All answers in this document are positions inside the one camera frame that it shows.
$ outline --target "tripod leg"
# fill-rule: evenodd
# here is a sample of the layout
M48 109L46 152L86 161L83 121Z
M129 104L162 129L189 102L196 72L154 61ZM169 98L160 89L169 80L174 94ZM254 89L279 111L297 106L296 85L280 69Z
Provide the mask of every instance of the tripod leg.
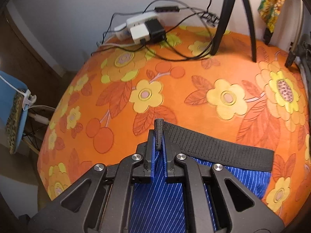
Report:
M222 36L225 33L226 28L228 26L234 3L235 3L235 0L224 0L222 9L221 9L220 18L219 18L219 24L216 30L216 34L213 38L211 55L215 55L216 52L218 51Z
M254 20L252 17L252 9L251 9L251 5L249 3L249 0L242 0L242 1L244 4L246 16L247 16L249 35L251 38L252 60L253 60L253 62L257 62L256 35L255 35L255 28L254 28Z

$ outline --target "black elastic waistband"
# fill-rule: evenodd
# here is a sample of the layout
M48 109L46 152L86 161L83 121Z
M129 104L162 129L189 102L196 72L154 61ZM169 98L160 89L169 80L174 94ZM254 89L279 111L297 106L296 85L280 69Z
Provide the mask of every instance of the black elastic waistband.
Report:
M274 151L246 146L210 137L180 126L155 120L156 149L161 149L163 130L168 131L172 143L189 156L247 170L271 172Z

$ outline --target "blue pinstripe cloth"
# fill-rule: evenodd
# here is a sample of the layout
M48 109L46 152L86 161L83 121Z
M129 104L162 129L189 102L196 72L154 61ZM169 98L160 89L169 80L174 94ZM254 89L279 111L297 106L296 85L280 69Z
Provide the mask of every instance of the blue pinstripe cloth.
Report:
M165 182L163 153L162 151L155 153L155 178L152 184L135 186L130 233L183 233L185 232L185 217L182 185ZM205 160L195 160L199 164L212 165L211 162ZM259 199L264 196L269 184L270 172L227 166L226 168Z

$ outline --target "metal screw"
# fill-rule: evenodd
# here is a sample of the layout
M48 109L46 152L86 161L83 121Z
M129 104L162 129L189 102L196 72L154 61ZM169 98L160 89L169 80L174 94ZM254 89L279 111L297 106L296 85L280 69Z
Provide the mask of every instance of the metal screw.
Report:
M137 161L137 160L140 160L141 158L142 158L142 156L140 154L133 154L132 155L132 160Z
M224 167L223 167L221 164L214 164L214 165L213 165L213 168L214 168L216 171L221 171Z
M94 166L94 170L98 171L98 172L103 171L104 168L105 168L105 166L103 164L96 164Z
M177 154L176 157L179 159L179 160L185 160L186 159L186 155L183 154L183 153L180 153L180 154Z

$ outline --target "orange floral tablecloth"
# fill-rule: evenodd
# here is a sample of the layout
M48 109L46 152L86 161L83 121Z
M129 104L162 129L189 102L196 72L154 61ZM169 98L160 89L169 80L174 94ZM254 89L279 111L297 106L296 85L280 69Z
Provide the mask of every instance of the orange floral tablecloth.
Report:
M202 52L203 28L180 27L167 35L188 55ZM153 51L180 58L161 43ZM286 225L311 190L307 98L287 53L257 41L251 61L249 37L227 32L207 60L167 62L152 52L112 49L81 68L49 124L38 171L51 199L95 163L106 165L135 152L155 118L234 143L275 151L263 202Z

